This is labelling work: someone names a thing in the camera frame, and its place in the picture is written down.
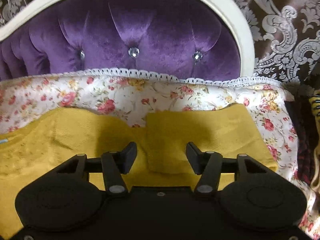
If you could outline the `purple tufted white-framed headboard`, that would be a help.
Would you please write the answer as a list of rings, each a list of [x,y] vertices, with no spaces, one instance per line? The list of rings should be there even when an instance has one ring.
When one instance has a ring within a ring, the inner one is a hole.
[[[136,78],[251,76],[233,0],[35,0],[1,28],[1,80],[100,70]]]

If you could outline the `floral quilted bedspread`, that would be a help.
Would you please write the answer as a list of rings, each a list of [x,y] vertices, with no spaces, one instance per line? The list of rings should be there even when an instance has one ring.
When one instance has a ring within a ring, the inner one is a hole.
[[[143,126],[150,112],[220,110],[234,103],[246,106],[279,173],[306,194],[308,209],[300,227],[318,238],[316,195],[306,181],[313,145],[298,123],[300,99],[272,79],[249,77],[214,86],[88,74],[8,80],[1,82],[1,133],[22,128],[58,107],[107,113]]]

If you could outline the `mustard yellow knit sweater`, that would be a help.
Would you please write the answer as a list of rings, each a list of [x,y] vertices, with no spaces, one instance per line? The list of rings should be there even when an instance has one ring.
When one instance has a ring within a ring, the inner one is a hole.
[[[190,186],[199,181],[185,156],[187,143],[225,158],[247,154],[276,171],[277,162],[241,104],[218,111],[148,113],[143,125],[74,108],[49,111],[23,128],[1,135],[1,235],[21,228],[15,197],[24,186],[76,154],[90,158],[137,144],[129,174],[132,186]]]

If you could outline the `brown silver damask curtain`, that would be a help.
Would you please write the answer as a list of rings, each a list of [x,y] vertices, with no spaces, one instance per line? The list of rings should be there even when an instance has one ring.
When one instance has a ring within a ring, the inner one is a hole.
[[[264,77],[294,86],[302,84],[313,71],[319,70],[319,0],[233,1],[245,16],[253,37],[255,58],[251,76],[205,81],[155,75],[136,78],[100,70],[53,74],[110,75],[204,85],[227,85],[237,79]]]

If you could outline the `striped crochet blanket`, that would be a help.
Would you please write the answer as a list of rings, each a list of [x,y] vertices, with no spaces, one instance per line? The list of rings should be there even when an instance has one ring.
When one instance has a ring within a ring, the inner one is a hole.
[[[285,106],[298,136],[296,177],[319,193],[319,75],[290,90],[295,99]]]

